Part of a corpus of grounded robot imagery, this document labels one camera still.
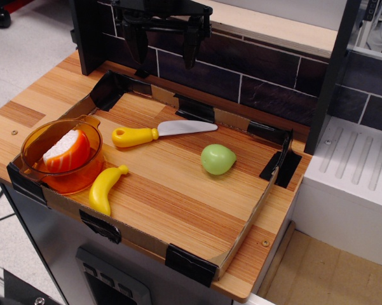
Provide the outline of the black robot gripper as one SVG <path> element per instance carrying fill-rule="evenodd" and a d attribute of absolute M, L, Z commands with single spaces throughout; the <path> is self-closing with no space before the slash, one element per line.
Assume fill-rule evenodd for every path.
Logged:
<path fill-rule="evenodd" d="M 194 67 L 203 38 L 210 37 L 213 9 L 194 1 L 112 1 L 116 18 L 133 59 L 143 64 L 148 53 L 147 32 L 183 34 L 185 68 Z"/>

